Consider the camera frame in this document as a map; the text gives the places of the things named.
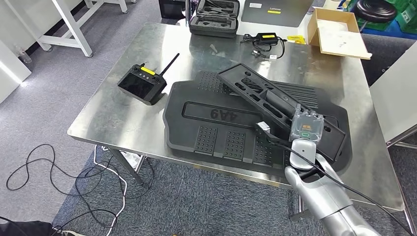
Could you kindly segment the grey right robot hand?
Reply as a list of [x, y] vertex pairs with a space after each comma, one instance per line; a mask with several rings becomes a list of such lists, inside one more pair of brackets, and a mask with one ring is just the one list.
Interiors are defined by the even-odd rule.
[[289, 140], [306, 139], [317, 144], [322, 138], [324, 123], [323, 115], [297, 104], [292, 118]]

